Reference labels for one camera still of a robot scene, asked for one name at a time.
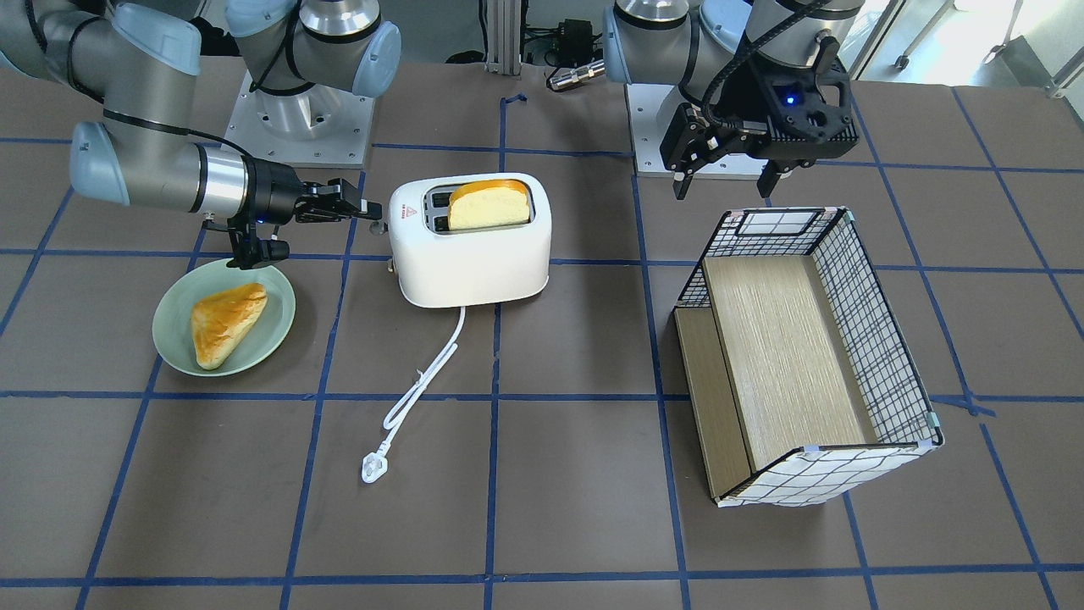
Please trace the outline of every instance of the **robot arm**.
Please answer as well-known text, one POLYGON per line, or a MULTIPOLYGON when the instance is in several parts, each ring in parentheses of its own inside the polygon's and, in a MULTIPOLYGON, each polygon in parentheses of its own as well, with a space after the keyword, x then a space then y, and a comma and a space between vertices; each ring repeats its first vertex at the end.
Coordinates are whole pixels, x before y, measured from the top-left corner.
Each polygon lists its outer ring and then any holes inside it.
MULTIPOLYGON (((236 4, 254 7, 245 0, 236 4)), ((331 4, 343 2, 317 4, 318 9, 331 9, 331 4)), ((364 4, 373 9, 376 2, 364 4)), ((301 14, 301 9, 294 14, 301 14)), ((378 18, 376 11, 371 16, 378 18)), ((260 15, 272 27, 282 26, 284 20, 291 27, 308 27, 287 20, 287 15, 278 21, 268 12, 260 15)), ((258 223, 279 225, 294 218, 299 222, 380 218, 380 206, 361 199, 345 180, 327 185, 304 182, 287 165, 189 140, 190 133, 218 139, 186 127, 199 74, 199 34, 192 25, 136 4, 120 5, 106 21, 66 0, 0 0, 0 64, 30 77, 66 83, 102 103, 103 120, 80 122, 73 133, 70 178, 79 193, 121 205, 229 217, 224 225, 211 220, 205 225, 230 233, 234 254, 230 264, 243 269, 271 264, 289 255, 286 242, 260 238, 258 223)), ((320 22, 315 27, 320 25, 327 24, 320 22)), ((339 68, 313 67, 311 74, 300 74, 345 86, 349 70, 351 89, 382 94, 399 61, 398 30, 390 24, 384 26, 380 56, 375 56, 375 51, 365 53, 379 28, 360 36, 352 31, 347 35, 349 40, 336 38, 340 35, 335 33, 306 29, 315 40, 309 47, 301 42, 305 37, 292 33, 287 56, 296 62, 291 59, 288 64, 315 65, 319 44, 335 46, 337 41, 334 50, 338 55, 333 59, 340 60, 339 68), (345 64, 341 60, 346 55, 354 62, 345 64)), ((266 29, 270 28, 249 33, 248 38, 266 29)), ((238 42, 251 46, 244 37, 238 42)), ((246 61, 250 67, 266 69, 267 75, 280 55, 246 61)), ((292 77, 302 78, 297 74, 292 77)), ((301 82, 301 87, 306 82, 311 86, 311 81, 301 82)))
POLYGON ((857 143, 837 53, 863 1, 705 0, 689 11, 686 0, 619 0, 607 10, 610 79, 676 85, 685 99, 659 150, 678 198, 726 154, 767 160, 757 182, 766 197, 782 174, 857 143))

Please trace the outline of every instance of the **white mounting plate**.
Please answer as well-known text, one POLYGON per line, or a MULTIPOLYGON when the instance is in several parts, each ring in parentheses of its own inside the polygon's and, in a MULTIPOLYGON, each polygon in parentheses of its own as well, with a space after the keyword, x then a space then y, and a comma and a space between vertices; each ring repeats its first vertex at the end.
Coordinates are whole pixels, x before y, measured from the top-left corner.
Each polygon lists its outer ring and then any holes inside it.
POLYGON ((263 108, 248 92, 251 77, 245 73, 237 101, 230 115, 225 139, 236 142, 254 156, 294 167, 336 167, 365 169, 369 157, 373 111, 376 101, 347 91, 331 89, 340 98, 341 109, 328 116, 325 135, 314 140, 289 140, 268 129, 260 116, 263 108))
MULTIPOLYGON (((636 173, 638 176, 673 177, 673 171, 667 169, 659 155, 659 144, 662 143, 664 127, 659 127, 656 115, 663 100, 673 90, 673 85, 627 85, 625 101, 629 104, 629 127, 632 129, 632 144, 636 153, 636 173)), ((723 180, 756 180, 764 168, 763 159, 752 158, 744 154, 731 154, 721 160, 705 166, 696 172, 696 178, 713 178, 723 180)))

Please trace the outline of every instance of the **table surface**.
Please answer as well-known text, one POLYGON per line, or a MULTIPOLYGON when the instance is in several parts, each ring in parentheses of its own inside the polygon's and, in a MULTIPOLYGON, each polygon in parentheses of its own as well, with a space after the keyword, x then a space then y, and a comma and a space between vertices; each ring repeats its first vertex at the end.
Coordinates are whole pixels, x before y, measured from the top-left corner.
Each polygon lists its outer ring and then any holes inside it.
MULTIPOLYGON (((203 59, 193 127, 244 74, 203 59)), ((719 509, 671 311, 750 182, 634 174, 620 86, 404 64, 357 179, 526 171, 553 208, 538 296, 472 308, 379 482, 388 407, 452 332, 386 236, 283 228, 297 317, 259 366, 163 365, 151 320, 228 242, 74 194, 101 108, 0 73, 0 607, 1084 607, 1084 137, 1035 89, 857 82, 863 141, 773 206, 843 205, 946 444, 824 506, 719 509)))

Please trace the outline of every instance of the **white cord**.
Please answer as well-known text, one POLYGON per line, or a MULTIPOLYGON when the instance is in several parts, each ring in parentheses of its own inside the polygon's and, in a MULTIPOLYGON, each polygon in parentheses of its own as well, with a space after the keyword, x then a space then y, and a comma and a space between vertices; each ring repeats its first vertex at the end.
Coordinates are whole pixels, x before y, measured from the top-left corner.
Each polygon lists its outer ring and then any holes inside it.
POLYGON ((406 414, 410 413, 411 407, 422 398, 433 378, 437 377, 440 369, 444 368, 444 365, 451 360, 452 354, 459 349, 455 340, 460 338, 460 332, 463 330, 463 321, 466 320, 466 315, 467 309, 460 308, 460 323, 455 325, 452 338, 448 340, 443 350, 437 354, 437 358, 429 365, 429 368, 425 369, 425 373, 417 372, 420 376, 418 380, 403 394, 402 399, 399 399, 399 402, 396 403, 396 406, 391 407, 388 415, 384 417, 384 429, 388 431, 387 438, 380 443, 379 449, 361 460, 361 480, 365 483, 375 482, 388 471, 387 455, 388 451, 391 450, 391 441, 399 433, 399 429, 402 428, 403 420, 406 419, 406 414))

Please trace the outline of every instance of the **wooden panel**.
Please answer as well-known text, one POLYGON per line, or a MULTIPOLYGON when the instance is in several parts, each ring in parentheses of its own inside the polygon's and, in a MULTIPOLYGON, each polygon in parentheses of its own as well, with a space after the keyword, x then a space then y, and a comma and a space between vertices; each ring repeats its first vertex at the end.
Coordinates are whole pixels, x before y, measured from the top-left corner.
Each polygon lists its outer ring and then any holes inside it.
POLYGON ((806 256, 704 261, 753 470, 804 445, 876 442, 806 256))
POLYGON ((718 498, 752 475, 711 310, 674 310, 708 490, 718 498))

